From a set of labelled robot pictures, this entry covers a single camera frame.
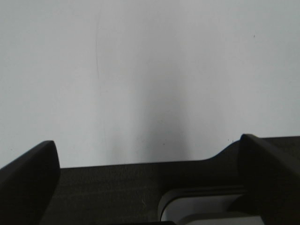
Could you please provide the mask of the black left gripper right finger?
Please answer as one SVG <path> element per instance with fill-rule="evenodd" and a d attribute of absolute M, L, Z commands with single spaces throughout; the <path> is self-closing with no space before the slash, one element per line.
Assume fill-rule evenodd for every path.
<path fill-rule="evenodd" d="M 240 138 L 239 177 L 266 225 L 300 223 L 300 162 L 254 135 Z"/>

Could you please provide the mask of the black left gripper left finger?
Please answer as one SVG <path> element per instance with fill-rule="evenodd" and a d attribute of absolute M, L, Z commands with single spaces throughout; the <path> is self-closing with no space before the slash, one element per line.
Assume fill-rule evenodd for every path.
<path fill-rule="evenodd" d="M 43 141 L 0 170 L 0 223 L 38 225 L 60 178 L 54 141 Z"/>

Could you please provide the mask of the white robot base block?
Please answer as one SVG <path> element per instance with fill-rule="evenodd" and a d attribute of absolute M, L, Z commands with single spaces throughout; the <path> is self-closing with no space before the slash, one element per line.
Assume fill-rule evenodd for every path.
<path fill-rule="evenodd" d="M 257 213 L 234 208 L 245 194 L 241 185 L 173 189 L 161 197 L 157 219 L 175 225 L 263 225 Z"/>

